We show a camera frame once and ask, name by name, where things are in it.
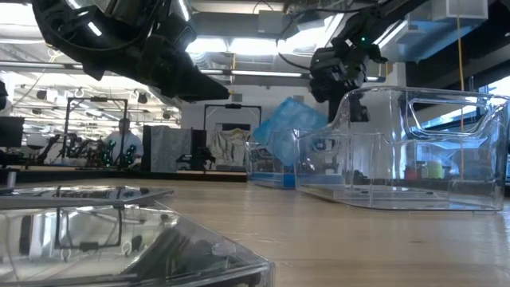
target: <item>metal frame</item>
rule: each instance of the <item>metal frame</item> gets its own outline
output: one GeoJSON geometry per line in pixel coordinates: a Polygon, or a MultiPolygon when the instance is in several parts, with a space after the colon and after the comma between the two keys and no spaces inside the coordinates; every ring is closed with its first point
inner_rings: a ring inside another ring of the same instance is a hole
{"type": "MultiPolygon", "coordinates": [[[[91,102],[105,102],[105,101],[120,101],[124,102],[124,116],[125,119],[128,114],[128,100],[126,99],[106,99],[106,98],[98,98],[98,97],[70,97],[67,99],[67,107],[65,109],[65,126],[64,126],[64,144],[62,145],[62,161],[64,160],[64,157],[66,157],[65,150],[67,148],[67,133],[69,128],[69,116],[71,114],[71,102],[73,100],[90,100],[91,102]]],[[[122,134],[122,137],[120,139],[120,153],[119,158],[122,157],[124,154],[124,134],[122,134]]]]}
{"type": "Polygon", "coordinates": [[[206,130],[206,123],[207,123],[207,109],[208,107],[223,107],[227,109],[242,109],[242,108],[258,108],[258,126],[261,126],[262,122],[262,107],[261,106],[252,106],[252,105],[242,105],[242,104],[206,104],[204,107],[204,127],[203,130],[206,130]]]}

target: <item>robot workstation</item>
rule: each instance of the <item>robot workstation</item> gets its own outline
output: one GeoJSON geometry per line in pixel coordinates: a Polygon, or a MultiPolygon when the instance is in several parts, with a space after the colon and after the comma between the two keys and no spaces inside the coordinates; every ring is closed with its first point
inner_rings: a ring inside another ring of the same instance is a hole
{"type": "Polygon", "coordinates": [[[0,286],[510,286],[509,19],[0,0],[0,286]]]}

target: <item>wooden table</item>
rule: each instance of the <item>wooden table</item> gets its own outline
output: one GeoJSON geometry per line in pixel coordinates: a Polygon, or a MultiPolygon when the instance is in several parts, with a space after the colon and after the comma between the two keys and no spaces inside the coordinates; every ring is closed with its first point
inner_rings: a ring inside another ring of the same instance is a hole
{"type": "Polygon", "coordinates": [[[508,206],[381,212],[246,183],[70,183],[171,187],[169,207],[274,261],[277,286],[510,286],[508,206]]]}

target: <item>person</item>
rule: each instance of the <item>person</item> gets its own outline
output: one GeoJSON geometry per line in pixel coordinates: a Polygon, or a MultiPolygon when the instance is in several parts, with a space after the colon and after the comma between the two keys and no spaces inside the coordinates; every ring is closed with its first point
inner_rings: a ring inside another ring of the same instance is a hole
{"type": "Polygon", "coordinates": [[[131,121],[129,119],[123,118],[119,120],[119,131],[112,132],[109,136],[104,139],[104,142],[107,144],[110,140],[116,142],[115,147],[113,148],[112,158],[114,163],[119,163],[119,155],[120,155],[120,143],[122,140],[122,135],[124,134],[124,152],[128,151],[131,145],[136,147],[136,151],[133,155],[135,159],[139,159],[143,155],[143,145],[142,141],[138,136],[135,136],[131,130],[129,129],[129,124],[131,121]]]}

